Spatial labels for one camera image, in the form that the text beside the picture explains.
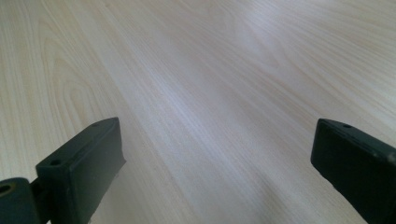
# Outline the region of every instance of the light wood grain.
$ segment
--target light wood grain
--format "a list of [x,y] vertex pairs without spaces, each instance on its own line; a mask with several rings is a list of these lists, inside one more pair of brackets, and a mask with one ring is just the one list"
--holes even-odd
[[318,118],[396,146],[396,3],[0,0],[0,179],[120,117],[92,223],[364,223]]

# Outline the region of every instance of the wooden table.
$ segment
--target wooden table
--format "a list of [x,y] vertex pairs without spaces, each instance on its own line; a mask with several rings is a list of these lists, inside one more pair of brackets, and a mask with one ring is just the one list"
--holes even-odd
[[119,117],[108,223],[364,223],[319,118],[396,146],[396,2],[0,0],[0,178]]

